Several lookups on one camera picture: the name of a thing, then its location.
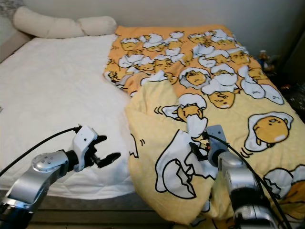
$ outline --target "white quilted sheet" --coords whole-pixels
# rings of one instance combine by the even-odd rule
[[[121,152],[121,157],[103,169],[70,172],[48,194],[99,199],[134,191],[127,164],[132,138],[124,113],[130,99],[102,77],[113,39],[35,38],[0,65],[0,169],[58,131],[89,125],[108,137],[97,145],[97,156]],[[68,150],[74,136],[59,136],[25,157],[0,178],[0,189],[9,188],[36,155]]]

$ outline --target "pillow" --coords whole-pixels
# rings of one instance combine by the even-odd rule
[[[81,18],[77,22],[89,36],[113,34],[117,28],[115,20],[109,16]]]
[[[17,29],[42,38],[70,38],[85,35],[72,19],[41,15],[25,6],[17,9],[13,23]]]
[[[13,23],[18,30],[42,38],[113,34],[117,27],[115,20],[108,16],[81,18],[76,23],[69,18],[54,18],[35,13],[25,6],[17,9]]]

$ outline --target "floor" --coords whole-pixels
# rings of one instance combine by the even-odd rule
[[[169,225],[50,225],[31,224],[27,229],[169,229]]]

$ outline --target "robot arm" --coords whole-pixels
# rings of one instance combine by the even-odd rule
[[[221,172],[230,195],[237,228],[277,229],[270,212],[270,202],[247,165],[227,146],[209,135],[226,142],[220,125],[207,127],[203,136],[209,141],[209,162]]]
[[[0,203],[0,229],[26,228],[50,185],[67,172],[80,172],[94,163],[104,167],[116,160],[120,153],[110,154],[103,160],[95,155],[94,145],[106,139],[92,128],[83,126],[68,152],[60,150],[36,156],[30,168],[14,183]]]

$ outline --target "blanket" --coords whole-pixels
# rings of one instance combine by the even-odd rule
[[[219,124],[285,213],[305,216],[305,125],[225,26],[119,26],[116,35],[104,76],[133,97],[129,170],[153,209],[190,227],[228,227],[224,181],[189,146],[206,156],[201,134]]]

